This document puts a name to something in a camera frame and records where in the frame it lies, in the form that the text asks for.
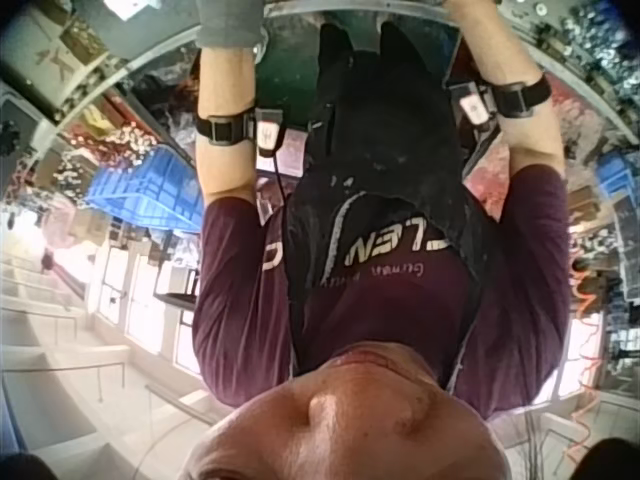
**blue crate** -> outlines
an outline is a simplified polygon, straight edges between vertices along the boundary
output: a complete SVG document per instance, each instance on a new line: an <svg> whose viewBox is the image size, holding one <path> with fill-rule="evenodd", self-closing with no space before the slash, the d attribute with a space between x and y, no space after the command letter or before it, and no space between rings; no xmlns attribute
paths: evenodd
<svg viewBox="0 0 640 480"><path fill-rule="evenodd" d="M604 155L598 162L596 176L600 188L608 197L612 197L618 192L626 192L631 197L633 204L637 206L636 182L620 152L610 152Z"/></svg>
<svg viewBox="0 0 640 480"><path fill-rule="evenodd" d="M86 201L141 227L193 233L202 227L204 206L196 171L165 145L154 148L131 172L100 169Z"/></svg>

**handrail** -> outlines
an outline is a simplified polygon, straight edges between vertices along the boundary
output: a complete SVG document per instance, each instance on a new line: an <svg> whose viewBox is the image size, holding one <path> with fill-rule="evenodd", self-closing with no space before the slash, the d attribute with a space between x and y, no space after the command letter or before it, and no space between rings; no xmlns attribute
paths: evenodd
<svg viewBox="0 0 640 480"><path fill-rule="evenodd" d="M79 367L51 367L51 368L7 368L2 369L2 375L5 373L54 373L54 372L74 372L80 370L92 370L96 369L98 375L98 402L102 403L104 397L102 396L102 376L100 375L100 369L102 367L122 367L122 389L126 388L126 363L125 362L111 362L103 363L99 365L83 365Z"/></svg>

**black wristband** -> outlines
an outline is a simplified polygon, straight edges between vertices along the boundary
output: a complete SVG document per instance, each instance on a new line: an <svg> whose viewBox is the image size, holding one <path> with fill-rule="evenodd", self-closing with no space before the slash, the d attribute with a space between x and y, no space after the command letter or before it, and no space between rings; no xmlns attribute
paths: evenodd
<svg viewBox="0 0 640 480"><path fill-rule="evenodd" d="M492 85L493 98L498 113L505 118L528 118L533 115L534 107L551 98L552 90L546 76L534 83L512 83L510 85Z"/></svg>
<svg viewBox="0 0 640 480"><path fill-rule="evenodd" d="M209 139L209 143L221 147L237 145L253 139L253 108L237 115L201 118L196 115L196 130Z"/></svg>

